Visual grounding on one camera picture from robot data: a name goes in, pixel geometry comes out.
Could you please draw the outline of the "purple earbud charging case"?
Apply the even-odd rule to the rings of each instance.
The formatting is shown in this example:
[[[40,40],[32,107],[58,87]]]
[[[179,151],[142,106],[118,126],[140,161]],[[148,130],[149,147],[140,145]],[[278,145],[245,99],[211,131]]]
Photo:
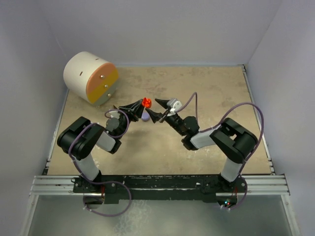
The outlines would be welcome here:
[[[149,116],[148,113],[143,112],[143,113],[142,113],[142,116],[141,116],[141,119],[142,119],[142,121],[147,122],[147,121],[150,120],[150,116]]]

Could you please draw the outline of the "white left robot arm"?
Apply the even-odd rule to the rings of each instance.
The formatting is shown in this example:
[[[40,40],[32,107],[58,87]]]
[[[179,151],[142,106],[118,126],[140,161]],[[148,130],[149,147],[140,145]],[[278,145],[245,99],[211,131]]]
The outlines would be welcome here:
[[[137,122],[145,108],[145,99],[134,103],[113,107],[105,113],[106,126],[92,123],[85,117],[79,117],[57,138],[57,145],[69,155],[81,177],[84,187],[91,193],[101,188],[101,171],[95,165],[92,150],[98,146],[114,154],[121,145],[121,138],[127,132],[131,122]]]

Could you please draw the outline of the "orange round cap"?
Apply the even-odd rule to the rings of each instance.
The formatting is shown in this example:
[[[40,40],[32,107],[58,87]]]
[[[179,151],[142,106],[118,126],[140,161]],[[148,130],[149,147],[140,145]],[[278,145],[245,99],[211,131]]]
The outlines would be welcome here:
[[[151,108],[151,106],[152,106],[151,99],[144,97],[142,100],[142,106],[145,108]]]

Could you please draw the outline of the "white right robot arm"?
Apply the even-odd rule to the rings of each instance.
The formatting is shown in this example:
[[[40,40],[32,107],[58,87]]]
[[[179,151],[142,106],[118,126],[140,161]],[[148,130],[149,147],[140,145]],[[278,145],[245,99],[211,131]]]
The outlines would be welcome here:
[[[248,159],[258,148],[264,130],[261,125],[259,137],[229,118],[227,115],[234,109],[250,105],[257,109],[260,117],[263,113],[258,106],[251,102],[242,102],[229,109],[219,123],[205,130],[200,130],[197,115],[181,118],[178,112],[183,110],[186,105],[182,105],[178,99],[162,100],[156,102],[165,108],[164,113],[156,113],[146,108],[151,120],[156,122],[168,123],[177,133],[183,136],[181,142],[188,150],[199,150],[204,147],[216,145],[226,156],[226,161],[221,171],[219,187],[223,192],[231,192],[236,187],[236,178],[240,175]]]

